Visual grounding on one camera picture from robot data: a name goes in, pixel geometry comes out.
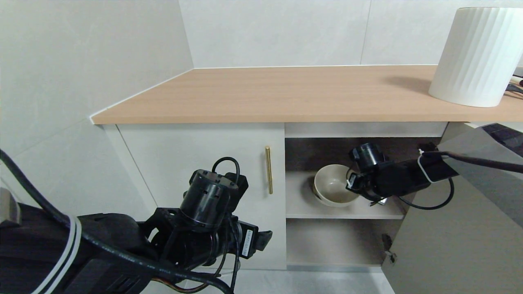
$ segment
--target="cabinet door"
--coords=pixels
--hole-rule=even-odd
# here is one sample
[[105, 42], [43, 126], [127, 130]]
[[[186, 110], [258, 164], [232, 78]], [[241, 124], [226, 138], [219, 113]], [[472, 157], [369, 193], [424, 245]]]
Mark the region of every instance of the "cabinet door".
[[[468, 131], [449, 125], [446, 136]], [[522, 293], [523, 231], [463, 177], [444, 208], [411, 208], [382, 270], [396, 293]], [[433, 206], [449, 194], [447, 181], [416, 194], [415, 204]]]
[[[283, 123], [118, 125], [156, 204], [179, 207], [197, 169], [211, 170], [224, 156], [238, 160], [249, 189], [234, 212], [240, 220], [271, 230], [263, 252], [242, 259], [242, 268], [286, 268], [285, 131]], [[265, 146], [271, 150], [274, 193], [269, 194]], [[217, 172], [235, 171], [223, 162]], [[226, 266], [234, 258], [228, 257]]]

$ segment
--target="wooden countertop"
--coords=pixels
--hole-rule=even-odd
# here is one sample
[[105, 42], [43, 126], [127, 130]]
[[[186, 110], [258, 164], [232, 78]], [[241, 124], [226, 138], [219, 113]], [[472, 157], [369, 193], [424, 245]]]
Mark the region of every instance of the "wooden countertop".
[[92, 116], [121, 123], [523, 121], [523, 96], [493, 108], [428, 94], [434, 65], [195, 69]]

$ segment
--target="closed cabinet door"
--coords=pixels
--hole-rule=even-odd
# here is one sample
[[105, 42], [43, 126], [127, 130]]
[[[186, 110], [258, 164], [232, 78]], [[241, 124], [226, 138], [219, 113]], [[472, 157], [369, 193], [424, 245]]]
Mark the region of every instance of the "closed cabinet door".
[[[158, 207], [179, 207], [197, 169], [211, 170], [221, 157], [238, 160], [249, 188], [234, 214], [273, 236], [243, 269], [286, 268], [285, 131], [283, 123], [118, 125]], [[270, 160], [266, 156], [270, 149]], [[222, 162], [220, 174], [235, 172]], [[233, 256], [226, 267], [232, 268]]]

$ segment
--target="cabinet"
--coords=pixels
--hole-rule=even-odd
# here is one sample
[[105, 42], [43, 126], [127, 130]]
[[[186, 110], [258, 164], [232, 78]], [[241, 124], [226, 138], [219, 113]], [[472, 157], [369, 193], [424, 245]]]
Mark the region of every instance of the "cabinet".
[[[285, 269], [285, 133], [283, 123], [118, 125], [147, 187], [159, 207], [179, 207], [197, 169], [211, 170], [224, 156], [238, 160], [249, 188], [235, 215], [273, 231], [263, 252], [242, 260], [242, 269]], [[269, 194], [265, 147], [271, 150], [272, 185]], [[217, 172], [233, 172], [223, 162]], [[226, 267], [232, 268], [229, 257]]]
[[[264, 252], [242, 261], [243, 269], [381, 271], [397, 293], [517, 293], [523, 287], [523, 232], [497, 206], [457, 177], [453, 201], [443, 209], [409, 209], [390, 199], [369, 207], [361, 198], [346, 208], [313, 199], [309, 181], [327, 164], [350, 165], [347, 152], [374, 142], [395, 161], [418, 156], [419, 143], [446, 140], [474, 126], [405, 123], [363, 125], [283, 123], [119, 125], [121, 135], [160, 207], [178, 207], [192, 172], [210, 169], [220, 157], [238, 159], [249, 190], [235, 214], [272, 230]], [[321, 130], [329, 135], [321, 136]], [[271, 147], [274, 194], [268, 191], [265, 146]], [[220, 164], [218, 171], [233, 169]], [[433, 206], [448, 196], [448, 182], [410, 195]], [[393, 239], [394, 262], [381, 234]]]

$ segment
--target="floor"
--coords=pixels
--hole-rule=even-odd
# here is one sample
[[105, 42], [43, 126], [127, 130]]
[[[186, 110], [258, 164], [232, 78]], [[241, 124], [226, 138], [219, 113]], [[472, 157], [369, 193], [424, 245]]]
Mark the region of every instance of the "floor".
[[[231, 275], [222, 277], [228, 284]], [[185, 287], [197, 286], [189, 282]], [[236, 294], [394, 294], [383, 273], [323, 273], [291, 272], [285, 270], [240, 270]], [[151, 282], [142, 294], [175, 293], [167, 287]], [[219, 294], [208, 287], [201, 294]]]

